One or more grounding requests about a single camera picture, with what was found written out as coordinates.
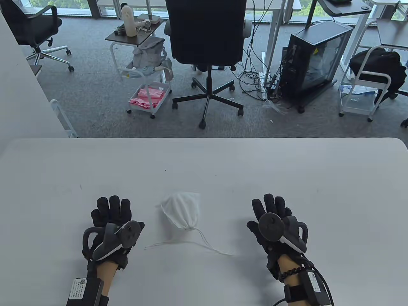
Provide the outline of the person's right hand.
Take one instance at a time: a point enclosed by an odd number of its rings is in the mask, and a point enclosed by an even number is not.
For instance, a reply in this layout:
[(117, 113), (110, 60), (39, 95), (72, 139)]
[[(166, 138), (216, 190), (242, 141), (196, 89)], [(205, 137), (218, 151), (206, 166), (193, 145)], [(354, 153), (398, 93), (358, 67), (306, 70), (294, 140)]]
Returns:
[[(299, 222), (286, 207), (283, 197), (265, 194), (263, 201), (252, 200), (256, 221), (249, 221), (247, 228), (267, 254), (267, 268), (273, 277), (289, 287), (301, 284), (300, 272), (304, 270), (302, 254), (306, 252), (308, 228)], [(265, 215), (274, 214), (276, 220), (271, 229), (260, 226)]]

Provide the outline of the person's left hand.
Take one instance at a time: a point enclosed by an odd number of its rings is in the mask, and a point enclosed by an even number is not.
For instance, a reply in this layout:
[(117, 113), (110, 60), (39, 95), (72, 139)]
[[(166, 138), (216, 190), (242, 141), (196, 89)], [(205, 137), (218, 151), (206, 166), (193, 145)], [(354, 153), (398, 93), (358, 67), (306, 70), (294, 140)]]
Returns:
[(97, 200), (91, 212), (93, 227), (83, 233), (83, 256), (87, 260), (87, 277), (96, 277), (97, 267), (106, 261), (126, 268), (128, 254), (136, 244), (145, 224), (132, 219), (131, 202), (118, 196)]

